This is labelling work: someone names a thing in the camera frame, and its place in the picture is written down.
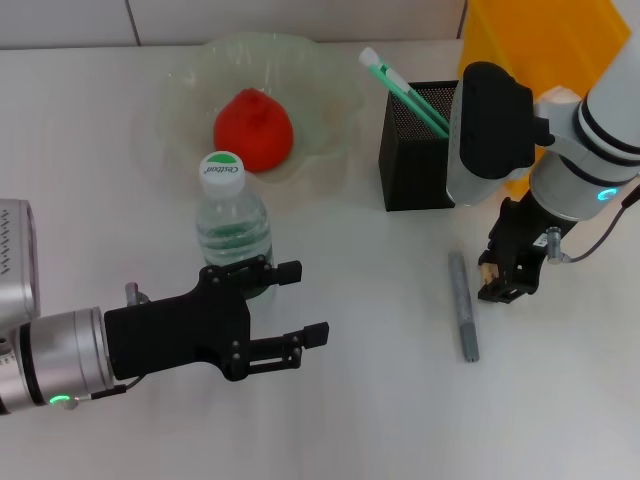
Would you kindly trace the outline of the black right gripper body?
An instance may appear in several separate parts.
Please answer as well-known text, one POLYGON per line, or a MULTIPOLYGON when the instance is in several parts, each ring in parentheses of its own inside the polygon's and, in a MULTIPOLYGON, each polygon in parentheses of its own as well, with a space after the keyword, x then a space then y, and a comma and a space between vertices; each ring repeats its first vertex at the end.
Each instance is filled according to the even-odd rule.
POLYGON ((523 295, 533 295, 546 259, 546 242, 541 237, 546 238, 549 227, 559 227, 562 234, 567 234, 574 226, 574 221, 556 217, 544 209, 531 192, 520 201, 504 199, 487 246, 501 253, 498 279, 516 285, 523 295))

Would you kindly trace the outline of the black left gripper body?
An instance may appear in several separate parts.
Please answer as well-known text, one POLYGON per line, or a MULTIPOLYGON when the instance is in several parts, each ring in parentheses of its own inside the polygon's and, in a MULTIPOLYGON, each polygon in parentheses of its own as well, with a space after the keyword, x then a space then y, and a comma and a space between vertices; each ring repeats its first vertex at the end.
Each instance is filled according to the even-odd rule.
POLYGON ((193 363, 229 381, 249 375, 250 314, 242 291, 213 267, 189 292, 104 313, 115 378, 125 380, 193 363))

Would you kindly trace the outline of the grey pen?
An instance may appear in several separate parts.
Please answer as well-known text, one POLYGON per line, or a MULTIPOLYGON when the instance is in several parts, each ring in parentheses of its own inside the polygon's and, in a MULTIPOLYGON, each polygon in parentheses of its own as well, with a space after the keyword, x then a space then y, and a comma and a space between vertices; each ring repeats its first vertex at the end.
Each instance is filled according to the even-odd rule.
POLYGON ((461 251, 449 252, 448 269, 462 354, 467 363, 475 363, 480 360, 480 353, 466 264, 461 251))

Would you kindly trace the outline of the clear water bottle green label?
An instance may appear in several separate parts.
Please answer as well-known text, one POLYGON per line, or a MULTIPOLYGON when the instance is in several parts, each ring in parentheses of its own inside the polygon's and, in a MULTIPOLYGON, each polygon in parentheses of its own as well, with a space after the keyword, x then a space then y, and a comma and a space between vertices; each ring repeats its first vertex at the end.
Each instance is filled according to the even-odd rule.
POLYGON ((256 256, 273 261, 266 206, 247 182, 241 158, 229 151, 207 155, 199 165, 203 197, 196 233, 205 262, 226 266, 256 256))

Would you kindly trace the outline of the red-orange knitted orange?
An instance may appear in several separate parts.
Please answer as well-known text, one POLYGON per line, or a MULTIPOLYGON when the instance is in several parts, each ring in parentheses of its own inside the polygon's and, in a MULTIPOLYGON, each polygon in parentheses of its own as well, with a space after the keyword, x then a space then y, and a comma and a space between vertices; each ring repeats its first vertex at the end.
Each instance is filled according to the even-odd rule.
POLYGON ((249 172, 261 173, 287 160, 294 130, 277 101, 257 89, 243 89, 217 115, 213 144, 239 156, 249 172))

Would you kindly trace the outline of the green utility knife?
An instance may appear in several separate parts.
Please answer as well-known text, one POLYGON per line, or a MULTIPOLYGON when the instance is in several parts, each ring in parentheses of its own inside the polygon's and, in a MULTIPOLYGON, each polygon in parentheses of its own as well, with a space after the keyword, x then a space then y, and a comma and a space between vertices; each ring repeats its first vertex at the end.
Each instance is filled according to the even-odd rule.
POLYGON ((449 137, 448 121, 401 75, 384 63, 372 48, 364 48, 359 54, 359 61, 438 138, 449 137))

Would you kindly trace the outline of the black mesh pen holder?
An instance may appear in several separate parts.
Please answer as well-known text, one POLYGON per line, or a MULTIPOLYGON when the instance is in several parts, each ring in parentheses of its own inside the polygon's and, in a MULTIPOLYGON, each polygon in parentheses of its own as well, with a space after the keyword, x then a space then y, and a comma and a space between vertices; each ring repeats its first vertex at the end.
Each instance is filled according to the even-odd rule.
POLYGON ((450 209, 446 192, 448 141, 400 99, 387 98, 378 166, 388 212, 450 209))

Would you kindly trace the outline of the green glass fruit bowl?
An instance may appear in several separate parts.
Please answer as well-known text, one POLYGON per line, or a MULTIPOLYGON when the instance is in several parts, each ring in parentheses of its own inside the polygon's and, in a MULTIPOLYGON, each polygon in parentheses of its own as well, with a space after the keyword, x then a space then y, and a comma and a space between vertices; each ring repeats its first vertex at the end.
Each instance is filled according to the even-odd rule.
POLYGON ((245 32, 195 49, 162 84, 156 128, 163 167, 195 185, 200 160, 213 149, 220 111, 243 89, 276 100, 292 122, 294 142, 283 165, 254 180, 269 186, 335 173, 357 137, 364 95, 347 63, 304 37, 245 32))

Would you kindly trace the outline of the silver right wrist connector stub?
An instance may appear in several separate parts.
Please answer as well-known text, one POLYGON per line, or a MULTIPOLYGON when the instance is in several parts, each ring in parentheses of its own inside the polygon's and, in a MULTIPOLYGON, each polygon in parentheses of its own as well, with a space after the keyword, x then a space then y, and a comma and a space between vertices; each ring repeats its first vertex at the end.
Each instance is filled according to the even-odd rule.
POLYGON ((564 262, 564 254, 561 249, 562 232, 559 227, 549 227, 546 230, 546 255, 549 264, 558 265, 564 262))

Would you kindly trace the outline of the yellow plastic bin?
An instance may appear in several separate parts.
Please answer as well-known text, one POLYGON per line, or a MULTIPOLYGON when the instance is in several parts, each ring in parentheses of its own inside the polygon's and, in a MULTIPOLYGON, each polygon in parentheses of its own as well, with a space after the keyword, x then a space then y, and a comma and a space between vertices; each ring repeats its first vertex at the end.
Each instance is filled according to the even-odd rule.
MULTIPOLYGON (((550 90, 582 99, 597 83, 630 37, 614 7, 604 0, 471 0, 462 65, 494 63, 531 89, 536 106, 550 90)), ((514 200, 529 189, 534 164, 506 181, 514 200)))

